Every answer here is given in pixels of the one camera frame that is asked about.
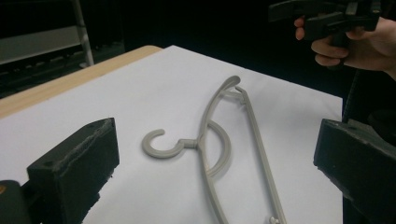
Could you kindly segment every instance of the table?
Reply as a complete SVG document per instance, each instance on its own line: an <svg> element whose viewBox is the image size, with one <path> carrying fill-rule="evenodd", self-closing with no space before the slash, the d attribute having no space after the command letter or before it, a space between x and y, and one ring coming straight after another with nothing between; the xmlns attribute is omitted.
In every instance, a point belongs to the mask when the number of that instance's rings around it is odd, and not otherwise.
<svg viewBox="0 0 396 224"><path fill-rule="evenodd" d="M195 138L214 91L227 77L239 76L288 223L342 222L341 192L312 164L321 120L341 119L340 98L177 46L144 47L79 73L85 77L73 74L0 101L0 179L27 181L24 169L40 155L87 123L115 118L120 165L84 223L217 223L197 152L157 160L141 144L161 128L166 134L153 141L156 148ZM215 183L227 218L268 223L272 208L245 107L224 98L212 119L232 142L229 168ZM206 143L214 164L221 142L209 133Z"/></svg>

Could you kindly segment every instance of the gray hanger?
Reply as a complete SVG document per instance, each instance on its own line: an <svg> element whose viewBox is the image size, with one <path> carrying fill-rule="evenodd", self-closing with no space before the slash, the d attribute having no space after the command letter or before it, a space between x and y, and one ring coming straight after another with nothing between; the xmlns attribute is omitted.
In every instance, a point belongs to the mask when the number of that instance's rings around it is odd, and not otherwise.
<svg viewBox="0 0 396 224"><path fill-rule="evenodd" d="M221 171L223 169L223 167L230 160L231 141L230 141L228 134L215 121L211 120L210 117L212 116L213 111L214 111L216 105L218 104L218 102L220 100L220 96L222 94L230 95L232 97L236 97L236 98L240 99L241 103L245 104L247 106L247 114L249 116L250 124L252 126L252 129L253 129L253 132L255 135L257 148L260 152L261 159L262 159L262 169L265 172L267 184L269 186L269 190L271 193L272 204L273 204L274 210L276 212L276 217L271 217L270 223L271 224L287 224L285 216L283 214L282 206L280 204L280 200L279 200L277 192L276 192L276 186L275 186L275 182L272 177L272 174L271 174L271 169L270 169L270 166L268 163L268 159L265 154L264 146L263 146L261 135L260 135L260 130L259 130L256 118L253 113L253 108L252 108L251 103L248 99L248 94L242 88L236 87L236 85L240 81L241 81L240 77L237 77L237 76L227 78L223 82L223 84L219 87L219 89L216 91L216 93L212 96L211 100L209 101L208 106L205 109L205 113L204 113L204 116L203 116L203 119L202 119L201 125L200 125L200 132L199 132L197 139L180 139L180 140L178 140L175 147L173 147L172 149L157 150L150 145L150 142L154 137L164 134L164 130L156 130L156 131L148 133L144 137L143 149L150 156L155 157L155 158L160 158L160 159L174 157L178 153L180 153L183 148L197 149L199 152L200 158L201 158L202 167L204 168L205 186L208 189L209 199L210 199L210 202L212 203L212 207L215 211L215 214L218 218L219 223L227 224L228 223L227 218L222 211L218 196L217 196L215 188L214 188L213 177L219 171ZM231 87L235 87L235 89L239 92L227 91ZM205 138L206 138L206 133L207 133L208 127L212 128L219 135L219 137L221 138L223 145L224 145L224 150L223 150L219 160L212 168L209 167L209 164L207 162L206 148L205 148Z"/></svg>

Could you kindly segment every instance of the finger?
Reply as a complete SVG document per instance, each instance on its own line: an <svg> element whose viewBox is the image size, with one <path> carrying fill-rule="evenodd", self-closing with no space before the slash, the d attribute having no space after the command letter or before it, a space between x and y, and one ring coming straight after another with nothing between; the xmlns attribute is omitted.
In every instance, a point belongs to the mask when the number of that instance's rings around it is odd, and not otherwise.
<svg viewBox="0 0 396 224"><path fill-rule="evenodd" d="M324 55L317 54L315 61L322 66L335 66L341 62L341 59L330 58Z"/></svg>
<svg viewBox="0 0 396 224"><path fill-rule="evenodd" d="M346 32L346 35L348 38L353 40L362 40L369 37L380 37L383 41L388 41L388 40L391 41L393 40L393 36L389 34L390 32L389 27L391 27L391 25L389 24L393 22L394 21L379 18L375 31L372 32L365 31L364 27L359 26L359 27L355 27L352 31Z"/></svg>
<svg viewBox="0 0 396 224"><path fill-rule="evenodd" d="M349 51L347 49L334 47L331 43L332 37L328 36L312 42L311 49L317 54L334 59L345 58L348 55Z"/></svg>
<svg viewBox="0 0 396 224"><path fill-rule="evenodd" d="M302 40L304 38L304 36L305 36L304 29L303 28L297 28L295 36L296 36L296 39Z"/></svg>
<svg viewBox="0 0 396 224"><path fill-rule="evenodd" d="M351 31L346 32L346 36L349 39L353 39L353 40L361 40L364 38L369 37L369 33L364 31L364 27L363 26L358 26L353 28Z"/></svg>
<svg viewBox="0 0 396 224"><path fill-rule="evenodd" d="M304 16L298 18L297 20L294 21L294 26L295 27L303 27L304 26Z"/></svg>

